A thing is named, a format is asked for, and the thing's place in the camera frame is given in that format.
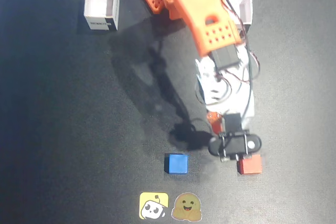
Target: black mat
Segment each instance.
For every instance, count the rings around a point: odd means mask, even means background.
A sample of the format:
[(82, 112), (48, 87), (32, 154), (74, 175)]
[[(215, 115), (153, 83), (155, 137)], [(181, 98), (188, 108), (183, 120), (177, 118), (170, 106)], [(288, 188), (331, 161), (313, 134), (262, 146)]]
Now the black mat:
[[(0, 223), (145, 223), (143, 191), (197, 194), (203, 223), (334, 223), (335, 0), (254, 0), (264, 172), (246, 177), (204, 149), (191, 33), (120, 3), (98, 33), (83, 0), (0, 0)], [(164, 172), (176, 152), (188, 175)]]

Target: white cardboard box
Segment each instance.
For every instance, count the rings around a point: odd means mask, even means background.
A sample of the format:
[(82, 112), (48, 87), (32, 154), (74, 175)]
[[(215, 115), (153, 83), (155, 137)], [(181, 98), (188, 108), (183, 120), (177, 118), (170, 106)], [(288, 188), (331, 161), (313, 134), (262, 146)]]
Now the white cardboard box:
[[(229, 0), (232, 4), (232, 7), (238, 14), (238, 16), (241, 18), (246, 31), (252, 24), (252, 18), (253, 18), (253, 3), (252, 0)], [(241, 25), (239, 20), (232, 14), (231, 18), (235, 21), (238, 30), (241, 30)]]
[(119, 0), (85, 0), (84, 17), (91, 30), (118, 30)]

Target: emoji sticker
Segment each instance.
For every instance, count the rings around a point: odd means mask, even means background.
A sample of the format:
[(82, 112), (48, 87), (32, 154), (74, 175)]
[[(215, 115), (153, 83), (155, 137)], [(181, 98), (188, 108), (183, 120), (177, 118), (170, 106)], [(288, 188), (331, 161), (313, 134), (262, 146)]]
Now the emoji sticker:
[(142, 193), (140, 195), (139, 217), (143, 220), (159, 219), (166, 215), (169, 197), (165, 193)]
[(175, 220), (200, 221), (202, 219), (200, 199), (192, 193), (179, 195), (172, 210), (172, 217)]

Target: blue cube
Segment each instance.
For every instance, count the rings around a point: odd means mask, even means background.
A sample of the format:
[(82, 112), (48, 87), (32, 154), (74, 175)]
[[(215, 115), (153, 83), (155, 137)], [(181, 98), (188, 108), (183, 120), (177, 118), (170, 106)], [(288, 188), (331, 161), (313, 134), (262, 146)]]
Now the blue cube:
[(169, 155), (169, 174), (187, 174), (188, 156), (184, 154)]

